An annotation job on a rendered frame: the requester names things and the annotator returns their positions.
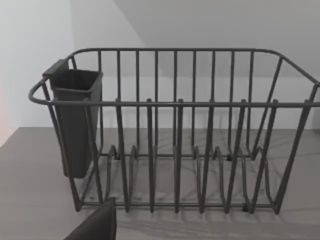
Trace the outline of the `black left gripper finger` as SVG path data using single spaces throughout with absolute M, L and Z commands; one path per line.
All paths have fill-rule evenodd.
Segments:
M 116 238 L 116 201 L 114 197 L 109 197 L 62 240 L 116 240 Z

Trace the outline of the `dark grey utensil cup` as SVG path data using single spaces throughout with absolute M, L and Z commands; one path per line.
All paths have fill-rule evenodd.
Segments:
M 42 76 L 49 78 L 53 97 L 59 101 L 101 100 L 103 73 L 100 71 L 70 69 L 67 61 L 59 59 Z M 83 179 L 91 163 L 85 108 L 80 105 L 62 105 L 60 114 L 71 176 Z

